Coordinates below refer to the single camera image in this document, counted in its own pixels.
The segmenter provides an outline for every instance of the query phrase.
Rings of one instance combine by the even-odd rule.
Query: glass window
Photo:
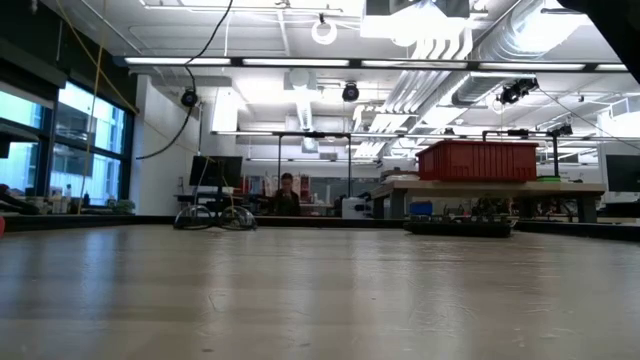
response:
[[[86,151],[56,144],[53,149],[53,170],[51,172],[51,190],[65,191],[71,185],[71,196],[82,197],[82,174],[87,166],[85,193],[89,194],[91,205],[107,204],[111,198],[118,199],[120,187],[120,160],[98,154],[89,155],[86,163]]]
[[[92,145],[100,149],[122,153],[124,143],[123,110],[97,98],[93,119],[93,94],[67,83],[58,96],[56,134],[86,142],[91,132]]]
[[[0,117],[40,128],[44,107],[29,100],[0,91]]]
[[[38,144],[11,143],[9,157],[0,159],[0,183],[25,191],[35,187]]]

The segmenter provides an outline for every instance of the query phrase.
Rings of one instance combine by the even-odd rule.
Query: black monitor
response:
[[[607,155],[609,191],[640,192],[640,156]]]
[[[205,156],[193,157],[189,185],[241,187],[242,156],[208,156],[208,158],[210,160]]]

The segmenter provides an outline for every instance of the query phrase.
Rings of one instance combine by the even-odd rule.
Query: table surface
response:
[[[0,359],[637,359],[638,258],[521,232],[9,233]]]
[[[322,208],[322,207],[326,207],[326,208],[331,208],[333,209],[333,204],[309,204],[309,203],[301,203],[300,207],[315,207],[315,208]]]
[[[395,189],[407,190],[414,196],[466,197],[466,196],[600,196],[606,188],[602,184],[546,183],[529,181],[526,183],[471,183],[443,181],[392,181],[373,191],[376,199],[388,196]]]

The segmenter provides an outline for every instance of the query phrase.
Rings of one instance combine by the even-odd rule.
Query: man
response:
[[[284,173],[280,177],[281,189],[274,198],[277,216],[300,216],[300,197],[291,190],[293,175]]]

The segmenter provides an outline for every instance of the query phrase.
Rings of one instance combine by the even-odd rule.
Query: red plastic crate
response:
[[[422,180],[535,181],[537,144],[445,140],[416,154]]]

